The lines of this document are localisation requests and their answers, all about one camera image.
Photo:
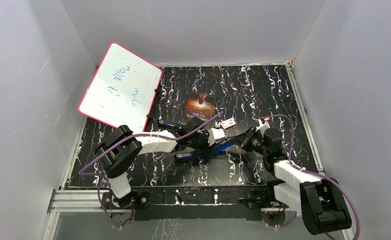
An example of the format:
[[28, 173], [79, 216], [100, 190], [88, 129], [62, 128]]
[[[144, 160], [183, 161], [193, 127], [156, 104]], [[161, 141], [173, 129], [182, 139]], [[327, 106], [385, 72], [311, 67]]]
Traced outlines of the blue stapler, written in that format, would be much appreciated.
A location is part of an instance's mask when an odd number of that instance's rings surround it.
[[230, 137], [225, 137], [222, 128], [201, 128], [205, 122], [195, 117], [185, 124], [178, 124], [159, 119], [157, 121], [160, 129], [171, 132], [174, 137], [182, 137], [197, 129], [192, 135], [178, 141], [175, 146], [174, 159], [177, 162], [192, 161], [198, 158], [216, 156], [223, 150], [231, 147], [234, 143]]

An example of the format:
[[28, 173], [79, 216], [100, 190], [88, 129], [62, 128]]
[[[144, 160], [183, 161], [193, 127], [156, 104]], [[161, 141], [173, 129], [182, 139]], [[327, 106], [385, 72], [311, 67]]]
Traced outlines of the red staples box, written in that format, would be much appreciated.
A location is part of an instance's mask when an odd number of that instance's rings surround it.
[[226, 120], [220, 122], [219, 125], [222, 129], [226, 130], [226, 129], [234, 127], [236, 125], [236, 122], [235, 122], [234, 118], [229, 118], [229, 119], [226, 119]]

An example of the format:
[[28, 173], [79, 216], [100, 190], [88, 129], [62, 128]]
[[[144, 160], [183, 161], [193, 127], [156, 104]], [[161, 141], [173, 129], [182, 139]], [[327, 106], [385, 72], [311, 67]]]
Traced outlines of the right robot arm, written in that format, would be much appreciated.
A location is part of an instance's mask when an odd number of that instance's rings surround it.
[[244, 151], [263, 156], [265, 168], [275, 177], [265, 193], [269, 206], [283, 203], [295, 210], [312, 235], [351, 228], [352, 218], [341, 191], [331, 181], [306, 173], [286, 159], [281, 131], [252, 127], [231, 141]]

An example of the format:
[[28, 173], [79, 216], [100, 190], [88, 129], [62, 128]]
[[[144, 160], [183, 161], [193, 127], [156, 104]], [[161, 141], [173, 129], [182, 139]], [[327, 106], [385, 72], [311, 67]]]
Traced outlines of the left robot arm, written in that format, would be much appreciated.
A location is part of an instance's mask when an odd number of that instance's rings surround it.
[[127, 170], [139, 155], [173, 153], [194, 149], [191, 157], [198, 157], [225, 137], [222, 128], [206, 129], [199, 118], [186, 124], [159, 120], [158, 131], [134, 133], [127, 125], [115, 129], [96, 148], [94, 155], [100, 162], [113, 193], [113, 201], [120, 208], [133, 202]]

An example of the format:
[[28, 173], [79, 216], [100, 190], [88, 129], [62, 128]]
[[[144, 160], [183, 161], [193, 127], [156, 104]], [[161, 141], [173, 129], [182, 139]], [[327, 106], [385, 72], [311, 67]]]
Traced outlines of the three days to see book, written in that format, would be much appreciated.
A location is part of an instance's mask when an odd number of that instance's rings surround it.
[[187, 100], [182, 123], [186, 124], [194, 117], [204, 122], [209, 120], [214, 116], [215, 105], [214, 95], [193, 91]]

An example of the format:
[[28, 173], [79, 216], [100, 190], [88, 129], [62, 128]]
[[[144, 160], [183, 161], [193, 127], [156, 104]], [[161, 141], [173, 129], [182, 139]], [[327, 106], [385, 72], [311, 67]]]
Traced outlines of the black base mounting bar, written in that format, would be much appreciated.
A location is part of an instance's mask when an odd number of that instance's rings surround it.
[[100, 199], [109, 214], [129, 213], [136, 221], [245, 219], [280, 225], [288, 210], [265, 185], [134, 187], [123, 198], [109, 190]]

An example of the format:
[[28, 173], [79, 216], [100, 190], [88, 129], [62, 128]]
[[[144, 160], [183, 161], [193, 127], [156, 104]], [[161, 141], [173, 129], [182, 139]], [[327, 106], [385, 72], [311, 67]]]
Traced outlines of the pink framed whiteboard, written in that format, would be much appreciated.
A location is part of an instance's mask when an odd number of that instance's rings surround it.
[[78, 111], [114, 128], [142, 132], [154, 104], [162, 70], [112, 42], [84, 93]]

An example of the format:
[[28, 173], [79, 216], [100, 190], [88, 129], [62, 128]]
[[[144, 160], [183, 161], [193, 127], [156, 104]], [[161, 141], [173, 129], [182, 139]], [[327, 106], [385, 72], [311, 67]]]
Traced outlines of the aluminium frame rail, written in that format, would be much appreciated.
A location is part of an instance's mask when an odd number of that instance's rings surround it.
[[64, 214], [104, 214], [99, 196], [108, 189], [96, 190], [54, 190], [47, 209], [47, 220], [42, 232], [42, 240], [53, 240], [59, 219]]

